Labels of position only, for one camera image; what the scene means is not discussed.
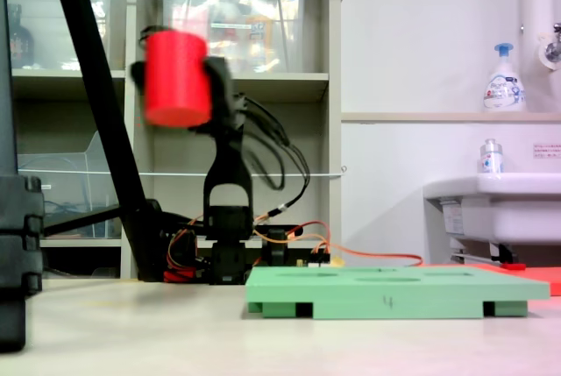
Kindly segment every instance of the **red cup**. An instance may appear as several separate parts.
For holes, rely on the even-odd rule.
[[[146,42],[146,119],[190,128],[212,115],[206,42],[187,32],[156,32]]]

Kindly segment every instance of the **clear plastic bin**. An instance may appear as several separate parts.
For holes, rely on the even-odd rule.
[[[304,0],[164,0],[163,25],[207,40],[233,73],[303,71]]]
[[[21,174],[41,179],[47,222],[117,204],[117,195],[97,132],[85,153],[19,154],[18,166]],[[54,237],[120,238],[121,224],[114,219]]]
[[[91,2],[110,68],[123,69],[126,1]],[[18,37],[11,39],[13,67],[80,70],[60,0],[8,0],[8,4],[20,6],[19,26],[13,15],[9,18],[12,38],[18,33],[32,45],[31,55],[14,62],[14,51],[21,51],[22,42]]]

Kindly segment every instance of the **green tray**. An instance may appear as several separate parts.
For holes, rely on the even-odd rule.
[[[547,283],[468,266],[255,267],[250,313],[315,319],[445,319],[526,316],[549,299]]]

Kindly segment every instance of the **white table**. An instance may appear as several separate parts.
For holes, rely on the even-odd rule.
[[[2,376],[561,375],[561,298],[529,318],[262,320],[243,287],[51,280]]]

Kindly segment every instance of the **soap bottle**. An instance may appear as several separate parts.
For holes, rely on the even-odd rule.
[[[499,52],[500,61],[487,85],[484,111],[526,111],[526,92],[508,57],[513,48],[510,43],[501,43],[494,48]]]
[[[481,172],[483,173],[503,173],[505,171],[502,162],[502,146],[497,141],[490,138],[485,140],[481,146]]]

